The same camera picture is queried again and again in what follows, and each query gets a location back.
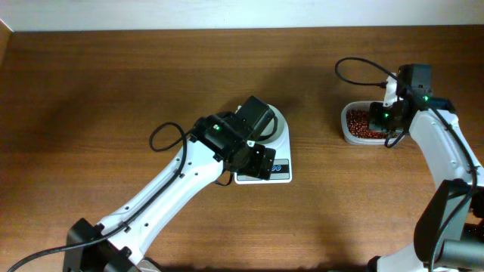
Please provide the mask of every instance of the beans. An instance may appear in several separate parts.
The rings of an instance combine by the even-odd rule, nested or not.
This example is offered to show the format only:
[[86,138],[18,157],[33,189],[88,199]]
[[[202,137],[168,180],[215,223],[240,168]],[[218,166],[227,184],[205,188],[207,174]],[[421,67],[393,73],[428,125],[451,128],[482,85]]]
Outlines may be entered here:
[[346,113],[346,123],[348,124],[349,132],[358,138],[365,139],[385,139],[387,133],[370,131],[368,129],[368,122],[370,115],[366,110],[349,110]]

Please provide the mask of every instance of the digital scale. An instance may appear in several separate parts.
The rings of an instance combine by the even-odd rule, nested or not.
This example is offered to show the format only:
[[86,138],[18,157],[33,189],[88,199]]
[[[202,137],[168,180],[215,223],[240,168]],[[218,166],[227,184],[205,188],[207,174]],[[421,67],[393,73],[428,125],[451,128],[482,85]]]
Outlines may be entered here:
[[[275,149],[274,165],[271,170],[271,179],[264,181],[258,178],[249,177],[246,175],[234,174],[234,179],[237,184],[277,184],[288,183],[293,179],[292,166],[290,161],[290,141],[289,141],[289,128],[286,123],[286,119],[282,116],[281,112],[269,105],[275,116],[278,118],[277,131],[269,139],[264,141],[247,141],[249,146],[255,143],[263,144],[267,148]],[[272,120],[269,125],[264,129],[261,136],[271,134],[274,128],[275,121]]]

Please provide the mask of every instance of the white container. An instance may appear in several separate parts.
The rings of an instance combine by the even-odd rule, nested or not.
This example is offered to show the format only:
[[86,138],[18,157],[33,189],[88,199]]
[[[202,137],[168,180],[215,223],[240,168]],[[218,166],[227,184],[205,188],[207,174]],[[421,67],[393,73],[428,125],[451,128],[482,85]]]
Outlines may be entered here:
[[343,133],[345,135],[345,141],[348,144],[364,144],[364,145],[384,145],[385,139],[365,139],[365,138],[358,138],[355,137],[349,132],[348,124],[346,123],[346,113],[349,110],[366,110],[370,111],[370,104],[373,102],[381,102],[381,101],[358,101],[353,102],[343,109],[341,112],[341,126],[343,127]]

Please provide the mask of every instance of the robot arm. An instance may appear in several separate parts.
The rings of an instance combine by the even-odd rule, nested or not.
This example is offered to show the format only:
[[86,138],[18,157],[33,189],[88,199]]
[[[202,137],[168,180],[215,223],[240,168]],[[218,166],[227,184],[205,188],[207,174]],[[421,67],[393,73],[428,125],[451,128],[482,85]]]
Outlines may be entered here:
[[[267,104],[250,97],[236,113],[200,118],[186,146],[133,199],[94,227],[84,219],[74,224],[67,234],[67,245],[108,238],[67,251],[64,272],[137,271],[135,265],[158,233],[191,197],[223,171],[269,179],[275,150],[253,142],[259,140],[274,116]],[[121,231],[107,236],[120,226]]]
[[[453,129],[467,147],[474,165],[480,166],[479,161],[469,148],[458,127],[457,116],[444,110],[440,113],[447,123],[453,126]],[[418,111],[410,126],[410,136],[417,142],[422,150],[430,172],[432,173],[436,189],[439,189],[442,186],[443,181],[461,179],[466,184],[472,183],[472,176],[468,172],[469,165],[467,164],[464,154],[434,112],[430,110]],[[482,174],[482,167],[479,167],[477,169],[477,176],[482,177]],[[484,187],[482,178],[478,178],[477,181],[479,187]],[[424,213],[417,223],[414,243],[406,246],[395,254],[383,256],[378,259],[375,271],[427,272],[427,268],[424,266],[422,260],[426,261],[430,255],[429,251],[431,250],[433,239],[435,239],[437,228],[441,226],[442,222],[449,216],[452,209],[457,206],[463,197],[464,196],[461,194],[459,197],[444,199],[441,203],[433,202],[440,207],[440,209],[434,211],[437,211],[436,213],[440,212],[440,214],[430,214],[427,212],[429,211],[429,208],[427,208],[427,213]],[[476,269],[481,267],[480,269],[482,269],[484,266],[483,244],[460,241],[468,209],[469,203],[464,207],[463,211],[454,218],[452,221],[452,228],[449,228],[447,235],[441,239],[438,247],[442,248],[443,240],[450,240],[452,241],[451,243],[459,241],[461,242],[459,245],[467,245],[466,248],[469,250],[467,252],[459,250],[461,253],[467,254],[467,256],[458,256],[458,260],[453,260],[453,262],[455,264],[460,262],[460,267]],[[457,272],[455,269],[446,267],[436,268],[435,271]]]
[[[480,178],[483,174],[482,167],[459,129],[453,106],[446,99],[432,97],[430,67],[402,66],[399,70],[399,79],[411,85],[415,91],[395,95],[399,89],[398,84],[396,80],[390,78],[385,105],[375,103],[371,106],[370,127],[387,131],[401,129],[403,133],[409,133],[425,156],[437,191],[417,223],[414,243],[393,255],[374,258],[368,265],[369,270],[427,271],[426,265],[430,263],[434,246],[436,266],[439,267],[435,271],[457,271],[458,268],[482,270],[484,269],[484,240],[475,233],[470,233],[469,226],[465,224],[470,201],[455,213],[441,237],[437,235],[441,226],[471,188],[473,173],[469,166],[469,159],[476,167],[478,188],[484,187],[484,181]],[[419,104],[420,99],[416,99],[420,97],[425,103],[424,107]],[[461,144],[451,135],[450,128],[446,127],[444,122],[451,126]],[[469,158],[465,156],[463,150],[467,151]]]
[[[117,249],[127,247],[132,253],[129,260],[133,264],[142,260],[158,233],[188,200],[222,174],[223,162],[214,160],[215,153],[206,145],[200,141],[195,143],[189,141],[187,148],[187,160],[182,175],[178,176],[148,209],[129,224],[128,230],[120,231],[108,239],[109,243]],[[173,172],[180,165],[181,157],[182,150],[133,199],[111,215],[102,218],[98,223],[104,226],[101,233],[105,235],[116,229],[120,222],[126,221],[145,204],[172,177]]]

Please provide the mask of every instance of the brown wooden surface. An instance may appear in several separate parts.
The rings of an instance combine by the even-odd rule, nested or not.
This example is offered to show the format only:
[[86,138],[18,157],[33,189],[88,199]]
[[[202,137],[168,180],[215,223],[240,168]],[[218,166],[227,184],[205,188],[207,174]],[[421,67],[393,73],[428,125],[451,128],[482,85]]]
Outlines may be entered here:
[[[334,75],[341,57],[392,71],[433,66],[461,129],[484,158],[484,27],[364,27],[124,32],[16,32],[0,70],[0,270],[64,244],[79,218],[96,223],[150,181],[178,149],[153,153],[161,122],[189,128],[251,94],[290,127],[293,181],[209,185],[147,252],[163,265],[232,268],[365,264],[409,244],[434,186],[418,146],[343,140],[341,110],[384,90]],[[357,63],[347,76],[382,81]],[[164,131],[157,144],[175,139]],[[57,271],[63,255],[25,270]]]

